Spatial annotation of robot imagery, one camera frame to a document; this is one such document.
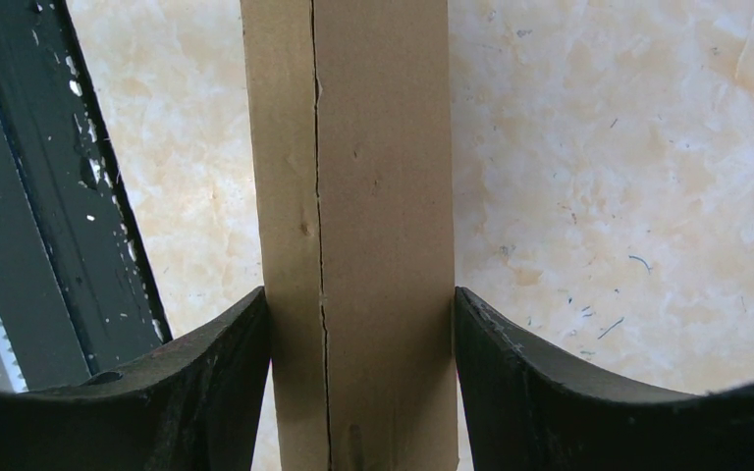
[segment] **black metal bar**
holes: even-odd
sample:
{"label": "black metal bar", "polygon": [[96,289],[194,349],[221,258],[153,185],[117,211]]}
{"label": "black metal bar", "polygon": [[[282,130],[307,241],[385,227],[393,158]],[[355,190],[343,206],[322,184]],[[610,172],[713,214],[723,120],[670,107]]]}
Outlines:
{"label": "black metal bar", "polygon": [[1,124],[0,313],[30,389],[90,377]]}
{"label": "black metal bar", "polygon": [[754,385],[707,396],[603,370],[455,300],[458,377],[478,471],[754,470]]}
{"label": "black metal bar", "polygon": [[83,386],[0,393],[0,470],[248,470],[269,363],[258,288]]}
{"label": "black metal bar", "polygon": [[63,0],[0,0],[0,124],[90,371],[162,344],[168,326]]}

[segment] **floor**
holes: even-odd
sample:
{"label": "floor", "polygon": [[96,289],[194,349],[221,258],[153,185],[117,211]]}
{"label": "floor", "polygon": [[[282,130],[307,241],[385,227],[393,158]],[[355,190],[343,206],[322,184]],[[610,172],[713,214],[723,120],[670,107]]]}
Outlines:
{"label": "floor", "polygon": [[[240,2],[69,3],[182,335],[262,283]],[[754,0],[450,15],[458,283],[637,380],[754,380]]]}

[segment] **long cardboard box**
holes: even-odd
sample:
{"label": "long cardboard box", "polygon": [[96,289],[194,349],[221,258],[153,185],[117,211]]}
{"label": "long cardboard box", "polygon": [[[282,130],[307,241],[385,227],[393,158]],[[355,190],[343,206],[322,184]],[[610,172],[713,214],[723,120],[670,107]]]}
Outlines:
{"label": "long cardboard box", "polygon": [[283,468],[455,470],[447,2],[242,17]]}

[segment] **marble floor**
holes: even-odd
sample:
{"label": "marble floor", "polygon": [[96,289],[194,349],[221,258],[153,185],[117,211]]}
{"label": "marble floor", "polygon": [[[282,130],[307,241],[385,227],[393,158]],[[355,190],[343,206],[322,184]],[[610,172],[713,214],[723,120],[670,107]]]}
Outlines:
{"label": "marble floor", "polygon": [[[182,335],[262,283],[240,2],[69,4]],[[458,283],[637,380],[753,380],[754,0],[451,0],[450,27]]]}

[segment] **cardboard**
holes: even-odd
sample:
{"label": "cardboard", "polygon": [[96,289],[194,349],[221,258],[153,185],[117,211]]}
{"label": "cardboard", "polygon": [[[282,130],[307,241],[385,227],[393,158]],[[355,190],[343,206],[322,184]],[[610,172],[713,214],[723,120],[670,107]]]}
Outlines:
{"label": "cardboard", "polygon": [[283,469],[454,470],[447,3],[242,16]]}

